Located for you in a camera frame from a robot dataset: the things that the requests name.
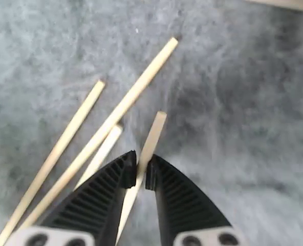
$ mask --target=gray fabric surface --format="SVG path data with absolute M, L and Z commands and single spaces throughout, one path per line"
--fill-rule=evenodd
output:
M 95 79 L 106 89 L 33 205 L 177 33 L 108 160 L 139 152 L 164 110 L 157 153 L 250 245 L 303 245 L 303 13 L 238 0 L 1 0 L 0 231 Z M 120 245 L 160 245 L 152 192 Z

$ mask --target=black plastic grip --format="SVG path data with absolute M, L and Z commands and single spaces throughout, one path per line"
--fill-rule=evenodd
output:
M 91 233 L 97 245 L 115 245 L 125 189 L 136 184 L 136 152 L 113 160 L 65 198 L 42 226 Z
M 189 178 L 157 155 L 147 167 L 146 189 L 155 191 L 162 246 L 172 246 L 180 232 L 231 226 Z

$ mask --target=wooden stick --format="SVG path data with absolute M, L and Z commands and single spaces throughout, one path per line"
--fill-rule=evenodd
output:
M 248 1 L 303 11 L 303 0 L 248 0 Z
M 106 138 L 113 126 L 122 118 L 126 111 L 136 101 L 141 92 L 149 85 L 150 81 L 161 69 L 163 64 L 172 54 L 173 50 L 177 46 L 178 41 L 173 37 L 164 46 L 160 53 L 154 58 L 146 70 L 138 78 L 137 82 L 127 92 L 122 101 L 116 106 L 109 117 L 101 125 L 95 135 L 89 140 L 86 146 L 81 150 L 78 156 L 73 160 L 70 166 L 62 174 L 62 176 L 56 181 L 55 185 L 49 190 L 45 197 L 35 207 L 32 213 L 23 222 L 20 229 L 31 226 L 38 217 L 45 211 L 45 209 L 52 203 L 55 197 L 61 192 L 71 178 L 82 167 L 84 162 L 90 157 L 90 155 L 98 148 L 102 141 Z
M 144 173 L 146 172 L 148 162 L 152 158 L 153 153 L 155 151 L 156 144 L 161 135 L 165 120 L 166 120 L 166 113 L 161 111 L 157 112 L 153 125 L 151 126 L 150 132 L 148 134 L 148 137 L 140 154 L 140 158 L 138 162 L 136 186 L 132 187 L 131 189 L 128 189 L 124 197 L 120 224 L 116 237 L 116 244 L 120 239 L 123 228 L 132 209 L 133 203 L 136 200 L 138 191 L 142 184 Z
M 74 189 L 77 189 L 81 184 L 83 184 L 87 179 L 89 179 L 94 173 L 98 171 L 102 162 L 105 160 L 112 147 L 116 143 L 117 139 L 120 137 L 123 128 L 120 125 L 116 125 L 110 131 L 109 135 L 106 137 L 100 148 L 98 149 L 96 155 L 91 160 L 90 164 L 86 168 L 79 182 L 76 184 Z
M 55 144 L 54 148 L 50 152 L 49 156 L 45 160 L 44 164 L 42 165 L 41 169 L 35 176 L 34 180 L 32 181 L 31 185 L 29 186 L 28 190 L 24 194 L 23 198 L 19 202 L 17 208 L 15 209 L 14 213 L 10 217 L 10 220 L 6 224 L 4 230 L 0 234 L 0 246 L 3 246 L 7 241 L 8 237 L 14 230 L 15 226 L 23 216 L 23 213 L 30 205 L 31 201 L 33 200 L 34 196 L 40 189 L 41 185 L 45 181 L 46 177 L 50 173 L 50 171 L 55 166 L 56 162 L 58 161 L 59 157 L 63 153 L 63 151 L 68 146 L 69 142 L 73 138 L 74 134 L 77 132 L 79 127 L 81 126 L 82 122 L 90 112 L 90 109 L 96 102 L 97 98 L 99 97 L 101 91 L 103 90 L 105 84 L 102 81 L 98 81 L 89 95 L 86 97 L 78 111 L 73 116 L 72 120 L 66 127 L 65 131 L 59 138 L 58 142 Z

